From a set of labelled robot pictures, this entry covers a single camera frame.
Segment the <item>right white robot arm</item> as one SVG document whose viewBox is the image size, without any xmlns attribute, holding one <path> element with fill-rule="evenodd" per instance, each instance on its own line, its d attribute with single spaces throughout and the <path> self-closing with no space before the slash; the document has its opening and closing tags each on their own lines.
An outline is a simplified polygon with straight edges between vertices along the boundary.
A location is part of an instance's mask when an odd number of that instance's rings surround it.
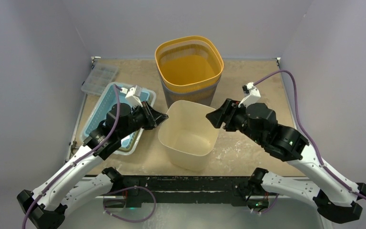
<svg viewBox="0 0 366 229">
<path fill-rule="evenodd" d="M 263 168 L 251 174 L 248 187 L 254 194 L 263 191 L 282 194 L 314 207 L 327 220 L 343 224 L 359 220 L 366 197 L 366 184 L 355 183 L 319 160 L 314 147 L 298 130 L 281 125 L 274 110 L 264 103 L 243 106 L 227 99 L 206 115 L 213 127 L 239 131 L 257 143 L 270 156 L 297 168 L 308 181 L 279 176 Z"/>
</svg>

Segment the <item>grey mesh basket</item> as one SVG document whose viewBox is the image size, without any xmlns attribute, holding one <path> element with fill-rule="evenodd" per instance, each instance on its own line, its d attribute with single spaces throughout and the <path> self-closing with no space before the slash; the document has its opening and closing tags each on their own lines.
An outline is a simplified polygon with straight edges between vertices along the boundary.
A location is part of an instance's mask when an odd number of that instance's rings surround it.
<svg viewBox="0 0 366 229">
<path fill-rule="evenodd" d="M 168 108 L 174 102 L 179 101 L 179 100 L 186 100 L 186 101 L 191 101 L 191 102 L 203 104 L 206 106 L 210 106 L 212 103 L 212 100 L 214 98 L 216 88 L 221 79 L 221 78 L 219 78 L 216 83 L 214 83 L 208 87 L 205 87 L 203 89 L 200 89 L 200 90 L 196 90 L 196 91 L 188 92 L 188 93 L 178 93 L 178 92 L 173 92 L 172 90 L 168 89 L 166 87 L 165 83 L 163 82 L 162 76 L 160 75 L 159 72 L 158 72 L 158 75 L 160 78 L 160 82 L 162 84 L 163 93 L 164 93 L 164 97 L 165 97 Z"/>
</svg>

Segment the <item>beige plastic bin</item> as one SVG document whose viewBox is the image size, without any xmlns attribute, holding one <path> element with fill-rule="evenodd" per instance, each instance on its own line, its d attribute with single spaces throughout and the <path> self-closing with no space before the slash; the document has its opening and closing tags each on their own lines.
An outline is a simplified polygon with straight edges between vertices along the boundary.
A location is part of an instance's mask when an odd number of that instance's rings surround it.
<svg viewBox="0 0 366 229">
<path fill-rule="evenodd" d="M 203 104 L 180 100 L 168 109 L 158 131 L 170 162 L 191 171 L 205 169 L 219 135 L 206 115 L 215 111 Z"/>
</svg>

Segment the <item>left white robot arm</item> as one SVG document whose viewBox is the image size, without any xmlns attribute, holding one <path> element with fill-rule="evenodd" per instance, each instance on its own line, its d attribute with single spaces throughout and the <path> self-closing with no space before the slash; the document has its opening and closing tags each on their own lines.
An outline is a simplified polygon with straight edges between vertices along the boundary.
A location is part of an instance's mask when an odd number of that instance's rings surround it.
<svg viewBox="0 0 366 229">
<path fill-rule="evenodd" d="M 102 194 L 118 195 L 125 190 L 124 177 L 115 168 L 105 168 L 93 181 L 78 186 L 85 175 L 122 145 L 122 140 L 140 130 L 152 130 L 168 119 L 147 102 L 137 107 L 117 103 L 90 132 L 84 143 L 62 168 L 32 191 L 23 190 L 17 200 L 38 229 L 57 229 L 76 208 Z"/>
</svg>

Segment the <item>yellow mesh basket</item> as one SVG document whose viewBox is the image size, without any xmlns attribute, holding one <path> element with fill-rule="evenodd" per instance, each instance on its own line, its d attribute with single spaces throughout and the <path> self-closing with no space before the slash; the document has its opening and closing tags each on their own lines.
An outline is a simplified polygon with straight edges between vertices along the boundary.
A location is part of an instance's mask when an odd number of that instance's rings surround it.
<svg viewBox="0 0 366 229">
<path fill-rule="evenodd" d="M 224 61 L 206 37 L 191 35 L 160 44 L 154 53 L 156 67 L 166 88 L 189 93 L 216 83 Z"/>
</svg>

